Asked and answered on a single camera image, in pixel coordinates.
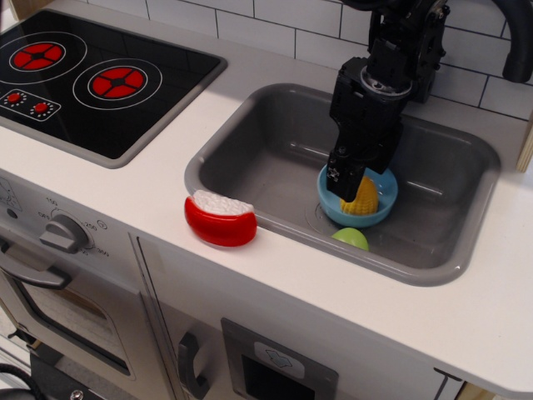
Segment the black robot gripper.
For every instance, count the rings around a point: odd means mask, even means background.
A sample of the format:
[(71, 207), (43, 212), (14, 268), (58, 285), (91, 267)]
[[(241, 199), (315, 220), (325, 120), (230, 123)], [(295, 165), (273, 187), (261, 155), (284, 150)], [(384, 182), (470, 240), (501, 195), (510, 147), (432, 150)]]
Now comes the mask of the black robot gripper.
[(365, 169), (383, 173), (402, 134), (400, 114), (411, 94), (410, 55), (377, 38), (368, 57), (352, 57), (338, 72), (330, 116), (339, 129), (326, 165), (326, 189), (354, 201)]

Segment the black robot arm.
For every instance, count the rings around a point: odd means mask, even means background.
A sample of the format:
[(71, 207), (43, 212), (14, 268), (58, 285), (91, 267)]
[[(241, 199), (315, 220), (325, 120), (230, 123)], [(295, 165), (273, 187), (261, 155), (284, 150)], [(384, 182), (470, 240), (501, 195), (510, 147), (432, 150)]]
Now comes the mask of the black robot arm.
[(330, 116), (339, 133), (326, 166), (326, 188), (351, 202), (366, 170), (388, 168), (409, 101), (423, 103), (435, 80), (446, 17), (444, 1), (348, 1), (371, 14), (368, 56), (338, 72)]

